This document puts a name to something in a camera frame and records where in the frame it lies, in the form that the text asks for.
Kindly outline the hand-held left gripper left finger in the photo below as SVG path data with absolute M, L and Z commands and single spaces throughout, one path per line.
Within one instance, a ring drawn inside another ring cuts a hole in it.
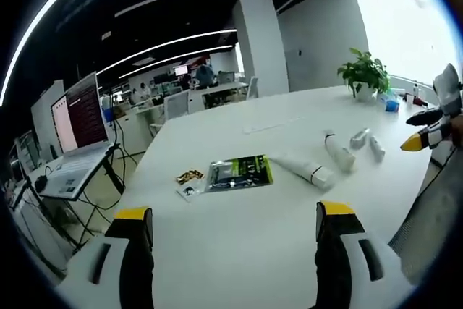
M 69 260 L 57 292 L 71 308 L 153 308 L 153 224 L 147 206 L 126 208 Z

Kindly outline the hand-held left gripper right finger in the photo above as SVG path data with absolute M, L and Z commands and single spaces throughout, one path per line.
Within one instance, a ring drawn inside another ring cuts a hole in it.
M 397 308 L 413 292 L 399 256 L 343 203 L 317 202 L 315 308 Z

